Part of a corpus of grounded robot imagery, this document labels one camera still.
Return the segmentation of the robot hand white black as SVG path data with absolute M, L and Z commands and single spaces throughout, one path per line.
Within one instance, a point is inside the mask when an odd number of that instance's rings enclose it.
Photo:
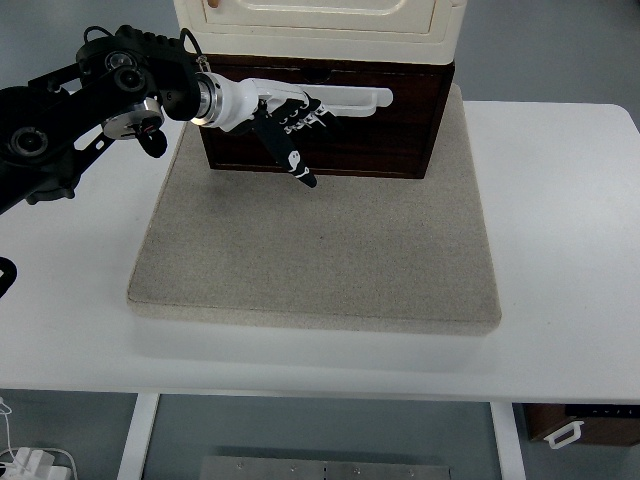
M 232 135 L 252 132 L 273 160 L 310 188 L 317 179 L 304 162 L 290 135 L 315 128 L 329 130 L 336 116 L 300 86 L 258 78 L 240 82 L 212 77 L 215 108 L 211 126 Z

